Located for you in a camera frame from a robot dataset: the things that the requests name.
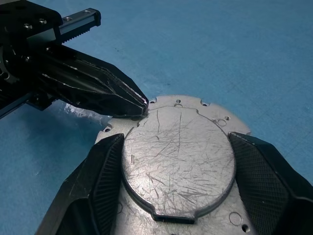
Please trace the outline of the silver round motor lid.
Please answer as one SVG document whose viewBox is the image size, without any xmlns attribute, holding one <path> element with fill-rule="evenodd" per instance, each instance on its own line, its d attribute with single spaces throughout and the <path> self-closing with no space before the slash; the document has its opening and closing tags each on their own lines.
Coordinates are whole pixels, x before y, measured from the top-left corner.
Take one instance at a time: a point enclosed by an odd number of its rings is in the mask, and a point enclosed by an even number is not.
<svg viewBox="0 0 313 235">
<path fill-rule="evenodd" d="M 214 103 L 153 99 L 141 118 L 112 118 L 122 133 L 122 184 L 113 235 L 257 235 L 235 181 L 227 135 L 249 127 Z"/>
</svg>

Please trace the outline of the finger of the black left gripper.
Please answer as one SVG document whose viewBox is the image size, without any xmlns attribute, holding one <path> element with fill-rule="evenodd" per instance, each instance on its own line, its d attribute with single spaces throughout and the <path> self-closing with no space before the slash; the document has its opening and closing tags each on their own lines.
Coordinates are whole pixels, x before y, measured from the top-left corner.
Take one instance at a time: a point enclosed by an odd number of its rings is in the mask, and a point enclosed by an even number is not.
<svg viewBox="0 0 313 235">
<path fill-rule="evenodd" d="M 113 64 L 62 45 L 46 48 L 46 91 L 78 108 L 147 108 L 137 84 Z"/>
<path fill-rule="evenodd" d="M 112 117 L 138 117 L 147 111 L 147 98 L 134 81 L 114 65 L 49 64 L 41 81 L 60 100 Z"/>
</svg>

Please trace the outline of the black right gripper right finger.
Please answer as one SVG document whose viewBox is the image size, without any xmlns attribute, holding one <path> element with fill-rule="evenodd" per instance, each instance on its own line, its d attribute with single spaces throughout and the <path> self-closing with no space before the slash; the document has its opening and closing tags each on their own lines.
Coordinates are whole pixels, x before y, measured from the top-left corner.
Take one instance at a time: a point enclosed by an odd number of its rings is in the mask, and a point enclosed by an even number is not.
<svg viewBox="0 0 313 235">
<path fill-rule="evenodd" d="M 236 162 L 236 182 L 258 235 L 313 235 L 313 185 L 270 143 L 228 134 Z"/>
</svg>

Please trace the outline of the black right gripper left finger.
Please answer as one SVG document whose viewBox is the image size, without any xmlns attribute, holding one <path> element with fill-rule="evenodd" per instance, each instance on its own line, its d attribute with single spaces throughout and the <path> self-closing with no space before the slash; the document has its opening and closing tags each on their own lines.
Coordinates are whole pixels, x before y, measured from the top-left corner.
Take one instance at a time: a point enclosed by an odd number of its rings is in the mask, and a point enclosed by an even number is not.
<svg viewBox="0 0 313 235">
<path fill-rule="evenodd" d="M 64 180 L 36 235 L 112 235 L 122 176 L 124 135 L 96 143 Z"/>
</svg>

